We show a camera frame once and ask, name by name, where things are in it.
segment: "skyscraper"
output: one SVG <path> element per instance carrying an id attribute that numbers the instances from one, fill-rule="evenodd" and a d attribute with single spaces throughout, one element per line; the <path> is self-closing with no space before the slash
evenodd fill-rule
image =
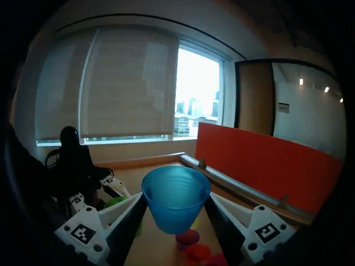
<path id="1" fill-rule="evenodd" d="M 184 113 L 184 109 L 185 109 L 185 103 L 178 102 L 176 106 L 176 113 Z"/>
<path id="2" fill-rule="evenodd" d="M 218 102 L 214 102 L 212 106 L 212 116 L 218 117 Z"/>
<path id="3" fill-rule="evenodd" d="M 192 114 L 192 111 L 193 111 L 193 105 L 194 105 L 194 102 L 196 101 L 196 99 L 194 97 L 192 97 L 190 99 L 190 103 L 189 103 L 189 111 L 187 112 L 187 114 L 191 115 Z"/>

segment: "window blind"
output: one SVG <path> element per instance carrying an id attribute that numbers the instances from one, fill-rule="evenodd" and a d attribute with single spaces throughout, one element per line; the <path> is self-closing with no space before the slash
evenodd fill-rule
<path id="1" fill-rule="evenodd" d="M 39 77 L 35 133 L 37 140 L 58 140 L 67 125 L 78 128 L 80 81 L 95 31 L 57 41 Z"/>
<path id="2" fill-rule="evenodd" d="M 101 29 L 85 70 L 81 137 L 171 134 L 178 39 Z"/>

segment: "red partition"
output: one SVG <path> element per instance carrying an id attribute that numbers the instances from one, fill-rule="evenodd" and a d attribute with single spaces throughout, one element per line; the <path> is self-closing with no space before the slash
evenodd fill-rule
<path id="1" fill-rule="evenodd" d="M 317 213 L 343 163 L 318 150 L 276 137 L 199 123 L 195 157 L 275 199 Z"/>

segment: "building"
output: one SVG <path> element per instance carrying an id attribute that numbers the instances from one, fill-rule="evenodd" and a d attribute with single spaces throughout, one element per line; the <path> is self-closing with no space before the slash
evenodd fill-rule
<path id="1" fill-rule="evenodd" d="M 212 106 L 212 116 L 218 117 L 218 102 L 214 102 Z"/>
<path id="2" fill-rule="evenodd" d="M 189 119 L 182 113 L 176 113 L 174 118 L 174 137 L 188 137 L 189 134 Z"/>
<path id="3" fill-rule="evenodd" d="M 189 111 L 187 112 L 188 115 L 192 115 L 192 112 L 195 109 L 195 103 L 196 103 L 196 99 L 192 97 L 189 103 Z"/>
<path id="4" fill-rule="evenodd" d="M 185 103 L 178 102 L 176 106 L 176 113 L 184 113 L 184 111 L 185 111 Z"/>

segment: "white wall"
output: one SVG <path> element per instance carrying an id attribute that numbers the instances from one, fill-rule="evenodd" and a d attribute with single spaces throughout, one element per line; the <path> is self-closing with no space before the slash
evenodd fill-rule
<path id="1" fill-rule="evenodd" d="M 274 136 L 297 142 L 340 160 L 345 158 L 346 120 L 339 97 L 320 89 L 276 82 L 277 103 L 290 105 L 290 113 L 276 109 Z"/>
<path id="2" fill-rule="evenodd" d="M 35 157 L 37 147 L 35 109 L 38 79 L 53 40 L 53 31 L 43 29 L 32 41 L 16 92 L 15 132 L 22 145 Z"/>
<path id="3" fill-rule="evenodd" d="M 72 0 L 68 1 L 63 10 L 53 17 L 51 24 L 59 28 L 87 17 L 112 13 L 136 13 L 176 20 L 211 34 L 248 59 L 268 57 L 261 41 L 245 26 L 244 22 L 213 0 Z M 74 27 L 123 24 L 126 21 L 146 25 L 154 19 L 124 18 L 122 20 L 122 18 L 110 17 L 95 20 L 77 24 Z M 166 23 L 156 20 L 155 25 L 165 28 Z M 178 30 L 177 25 L 168 23 L 172 29 Z M 201 36 L 201 33 L 197 31 L 191 32 L 197 38 Z"/>
<path id="4" fill-rule="evenodd" d="M 196 140 L 89 145 L 88 147 L 94 163 L 131 160 L 179 152 L 185 152 L 195 157 Z M 58 147 L 37 147 L 38 159 L 44 163 L 47 154 L 56 148 Z"/>

